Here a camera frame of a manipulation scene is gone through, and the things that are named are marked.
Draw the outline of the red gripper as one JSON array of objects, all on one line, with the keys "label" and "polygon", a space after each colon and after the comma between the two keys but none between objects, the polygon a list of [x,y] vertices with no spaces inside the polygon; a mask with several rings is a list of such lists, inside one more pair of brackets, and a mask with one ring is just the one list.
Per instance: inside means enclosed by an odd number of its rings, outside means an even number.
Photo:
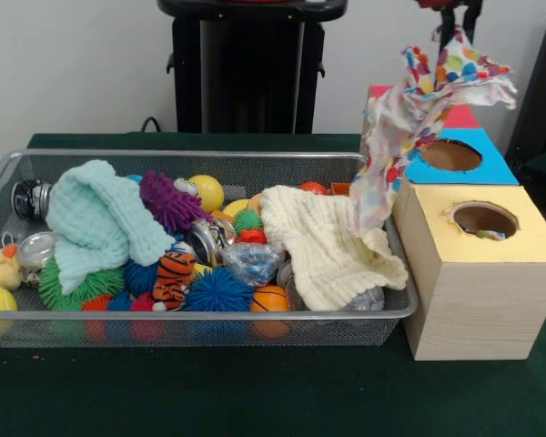
[{"label": "red gripper", "polygon": [[[440,43],[448,44],[455,31],[455,12],[454,7],[447,7],[454,4],[454,0],[416,0],[421,8],[440,10]],[[463,16],[462,27],[468,39],[473,39],[475,27],[482,9],[482,0],[463,0],[462,4],[466,6]]]}]

